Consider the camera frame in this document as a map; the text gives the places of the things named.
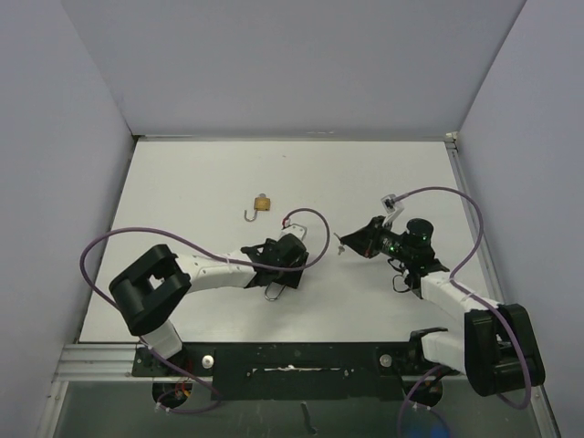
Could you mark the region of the small brass padlock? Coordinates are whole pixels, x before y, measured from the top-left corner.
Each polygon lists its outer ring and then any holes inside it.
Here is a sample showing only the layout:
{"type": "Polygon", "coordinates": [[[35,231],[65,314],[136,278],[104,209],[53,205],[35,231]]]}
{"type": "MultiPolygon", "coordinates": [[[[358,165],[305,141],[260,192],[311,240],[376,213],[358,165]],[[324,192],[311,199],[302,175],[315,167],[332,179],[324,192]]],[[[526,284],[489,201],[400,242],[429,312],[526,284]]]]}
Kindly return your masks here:
{"type": "Polygon", "coordinates": [[[251,213],[244,210],[244,220],[252,223],[258,217],[260,212],[267,212],[271,209],[271,200],[264,193],[260,193],[255,199],[251,213]]]}

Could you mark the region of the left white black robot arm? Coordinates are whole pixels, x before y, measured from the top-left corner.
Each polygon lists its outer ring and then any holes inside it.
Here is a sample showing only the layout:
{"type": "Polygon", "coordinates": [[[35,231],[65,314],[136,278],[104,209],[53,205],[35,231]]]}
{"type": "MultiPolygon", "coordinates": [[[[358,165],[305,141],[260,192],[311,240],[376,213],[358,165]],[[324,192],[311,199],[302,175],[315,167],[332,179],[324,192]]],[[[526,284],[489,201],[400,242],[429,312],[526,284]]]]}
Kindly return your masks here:
{"type": "Polygon", "coordinates": [[[110,282],[109,292],[131,335],[153,348],[153,364],[164,374],[178,373],[186,361],[170,316],[187,294],[272,284],[296,288],[308,251],[300,237],[283,233],[226,257],[177,255],[167,245],[155,245],[110,282]]]}

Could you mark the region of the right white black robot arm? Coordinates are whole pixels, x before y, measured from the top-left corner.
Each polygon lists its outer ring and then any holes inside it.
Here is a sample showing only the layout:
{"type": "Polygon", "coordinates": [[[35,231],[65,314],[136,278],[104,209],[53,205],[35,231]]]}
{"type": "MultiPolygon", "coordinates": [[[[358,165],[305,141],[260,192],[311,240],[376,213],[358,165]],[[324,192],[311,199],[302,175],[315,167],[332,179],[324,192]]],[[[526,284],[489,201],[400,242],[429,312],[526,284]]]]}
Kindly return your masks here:
{"type": "Polygon", "coordinates": [[[425,373],[443,365],[465,375],[481,396],[543,384],[546,372],[527,310],[455,286],[433,250],[433,231],[429,221],[414,218],[396,234],[384,217],[375,216],[339,239],[364,258],[387,256],[405,276],[409,291],[459,325],[457,331],[439,327],[413,331],[406,350],[409,367],[425,373]]]}

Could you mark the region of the silver key bunch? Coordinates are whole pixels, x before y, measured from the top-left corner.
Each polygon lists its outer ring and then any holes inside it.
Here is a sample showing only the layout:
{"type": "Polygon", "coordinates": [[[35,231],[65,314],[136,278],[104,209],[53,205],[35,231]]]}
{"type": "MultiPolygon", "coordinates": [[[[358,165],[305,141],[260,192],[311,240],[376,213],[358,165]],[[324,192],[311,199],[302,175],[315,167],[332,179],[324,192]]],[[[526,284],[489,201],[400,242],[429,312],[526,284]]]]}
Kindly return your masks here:
{"type": "Polygon", "coordinates": [[[338,255],[340,256],[346,250],[346,247],[341,242],[341,237],[337,233],[334,233],[333,235],[338,241],[338,255]]]}

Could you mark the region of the large brass padlock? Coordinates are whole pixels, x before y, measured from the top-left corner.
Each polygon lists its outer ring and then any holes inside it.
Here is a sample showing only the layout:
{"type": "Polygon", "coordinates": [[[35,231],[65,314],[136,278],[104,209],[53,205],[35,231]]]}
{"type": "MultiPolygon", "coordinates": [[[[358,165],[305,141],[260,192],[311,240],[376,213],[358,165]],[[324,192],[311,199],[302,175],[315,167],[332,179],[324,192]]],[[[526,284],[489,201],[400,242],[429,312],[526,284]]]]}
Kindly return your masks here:
{"type": "Polygon", "coordinates": [[[271,282],[264,289],[264,298],[268,302],[274,302],[280,299],[282,293],[287,289],[286,285],[277,282],[271,282]]]}

